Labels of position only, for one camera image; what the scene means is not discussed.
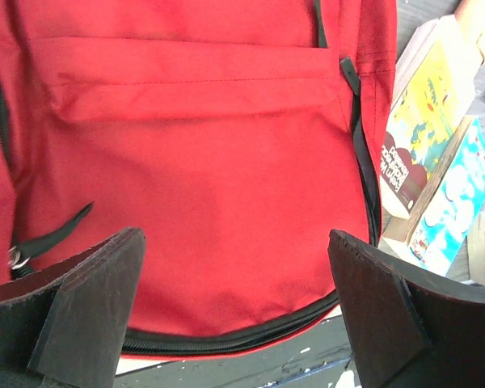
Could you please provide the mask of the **yellow teal paperback book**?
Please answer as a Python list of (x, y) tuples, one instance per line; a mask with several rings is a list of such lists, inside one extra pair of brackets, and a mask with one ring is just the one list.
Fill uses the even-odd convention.
[(393, 217), (409, 218), (471, 105), (475, 64), (454, 15), (415, 30), (396, 64), (381, 155), (381, 194)]

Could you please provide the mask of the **red student backpack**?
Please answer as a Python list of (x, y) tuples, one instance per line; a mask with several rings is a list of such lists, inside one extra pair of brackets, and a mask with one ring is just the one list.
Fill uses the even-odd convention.
[(132, 226), (129, 355), (240, 353), (376, 245), (394, 1), (0, 1), (0, 285)]

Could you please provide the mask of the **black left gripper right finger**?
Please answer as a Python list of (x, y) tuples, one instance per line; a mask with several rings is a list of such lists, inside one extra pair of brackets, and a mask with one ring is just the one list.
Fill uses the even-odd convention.
[(340, 230), (336, 292), (363, 387), (485, 387), (485, 288), (438, 276)]

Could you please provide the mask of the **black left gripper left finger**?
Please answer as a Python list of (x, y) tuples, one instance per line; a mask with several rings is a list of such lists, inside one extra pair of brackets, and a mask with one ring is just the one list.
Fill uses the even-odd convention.
[(111, 387), (145, 248), (128, 228), (0, 285), (0, 387)]

